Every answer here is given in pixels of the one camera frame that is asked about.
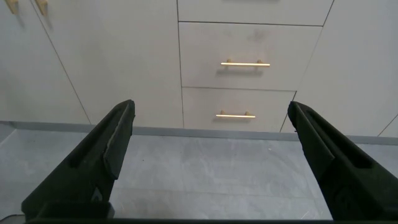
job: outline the cabinet door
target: cabinet door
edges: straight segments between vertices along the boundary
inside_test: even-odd
[[[92,123],[132,99],[135,126],[183,127],[176,1],[51,0],[40,19]]]
[[[396,0],[335,0],[294,100],[344,134],[380,134],[398,113],[397,11]]]
[[[30,1],[0,1],[0,120],[88,123]]]

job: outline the drawer front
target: drawer front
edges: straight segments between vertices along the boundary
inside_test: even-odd
[[[183,88],[184,127],[230,131],[279,132],[293,99],[292,91]],[[218,117],[247,115],[255,118]]]
[[[180,22],[182,85],[297,90],[321,27]],[[270,67],[222,66],[221,62]]]
[[[180,21],[322,26],[332,0],[178,0]]]

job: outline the gray floor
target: gray floor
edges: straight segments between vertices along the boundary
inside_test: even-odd
[[[86,133],[15,130],[0,143],[0,218]],[[394,175],[398,146],[360,145]],[[111,203],[116,217],[331,219],[299,142],[133,136]]]

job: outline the cabinet door handle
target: cabinet door handle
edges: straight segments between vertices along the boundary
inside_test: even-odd
[[[257,63],[238,63],[232,62],[231,59],[228,59],[226,62],[222,62],[223,66],[245,66],[245,67],[270,67],[271,64],[263,63],[261,60],[258,60]]]
[[[221,113],[216,114],[216,116],[222,118],[256,118],[256,116],[250,114],[248,111],[244,115],[231,115],[231,114],[225,114],[225,112],[221,110]]]
[[[18,0],[6,0],[6,4],[14,15],[18,14],[17,6]]]
[[[40,13],[43,16],[47,16],[47,4],[48,4],[47,0],[35,0],[35,2],[40,10]]]

